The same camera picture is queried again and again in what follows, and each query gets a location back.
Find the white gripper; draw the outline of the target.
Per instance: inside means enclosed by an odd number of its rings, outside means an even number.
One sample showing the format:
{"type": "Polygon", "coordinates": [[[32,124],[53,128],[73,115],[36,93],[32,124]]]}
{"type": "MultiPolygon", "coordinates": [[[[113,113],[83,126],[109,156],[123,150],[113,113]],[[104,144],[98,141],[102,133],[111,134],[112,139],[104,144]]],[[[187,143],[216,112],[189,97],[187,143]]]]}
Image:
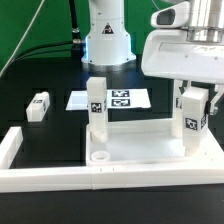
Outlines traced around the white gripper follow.
{"type": "Polygon", "coordinates": [[[146,39],[141,68],[146,76],[183,80],[181,94],[191,86],[190,81],[216,84],[208,114],[217,114],[224,98],[224,41],[188,42],[184,30],[154,30],[146,39]]]}

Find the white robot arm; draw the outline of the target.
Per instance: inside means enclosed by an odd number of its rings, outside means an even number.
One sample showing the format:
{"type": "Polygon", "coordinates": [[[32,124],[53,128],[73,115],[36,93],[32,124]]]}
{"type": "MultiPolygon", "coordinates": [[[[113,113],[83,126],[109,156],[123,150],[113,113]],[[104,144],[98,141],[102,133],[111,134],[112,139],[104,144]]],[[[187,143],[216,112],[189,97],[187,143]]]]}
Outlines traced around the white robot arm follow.
{"type": "MultiPolygon", "coordinates": [[[[90,32],[82,63],[98,71],[132,62],[131,38],[124,28],[124,0],[88,0],[90,32]]],[[[224,0],[163,0],[170,7],[151,16],[141,68],[145,75],[212,83],[210,113],[224,96],[224,0]]]]}

